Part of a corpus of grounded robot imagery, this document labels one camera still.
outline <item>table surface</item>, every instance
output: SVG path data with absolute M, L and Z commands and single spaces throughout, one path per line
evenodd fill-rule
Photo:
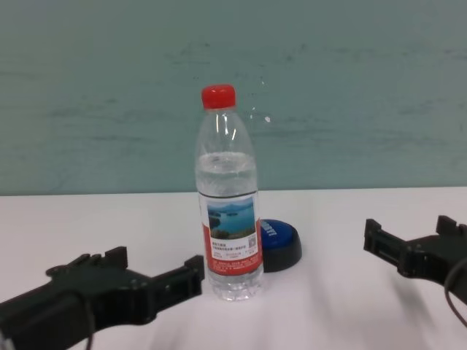
M 464 187 L 261 192 L 262 218 L 300 234 L 296 266 L 266 274 L 262 293 L 238 303 L 205 281 L 202 296 L 149 325 L 97 333 L 94 349 L 463 349 L 467 330 L 442 288 L 363 251 L 363 228 L 373 218 L 402 238 L 426 236 L 440 214 L 467 222 L 466 199 Z M 124 245 L 130 269 L 155 275 L 204 250 L 195 193 L 4 197 L 0 232 L 0 300 L 84 252 Z

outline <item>red bottle cap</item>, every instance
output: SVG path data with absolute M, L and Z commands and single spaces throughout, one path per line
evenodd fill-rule
M 232 85 L 210 85 L 201 92 L 205 109 L 219 109 L 235 106 L 235 89 Z

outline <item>green wall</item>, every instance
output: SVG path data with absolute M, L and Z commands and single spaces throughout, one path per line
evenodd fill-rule
M 2 0 L 0 194 L 194 189 L 230 82 L 261 189 L 467 184 L 464 0 Z

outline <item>blue lid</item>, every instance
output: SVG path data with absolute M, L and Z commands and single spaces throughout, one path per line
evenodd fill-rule
M 261 220 L 261 240 L 263 249 L 287 246 L 292 241 L 293 227 L 279 220 Z

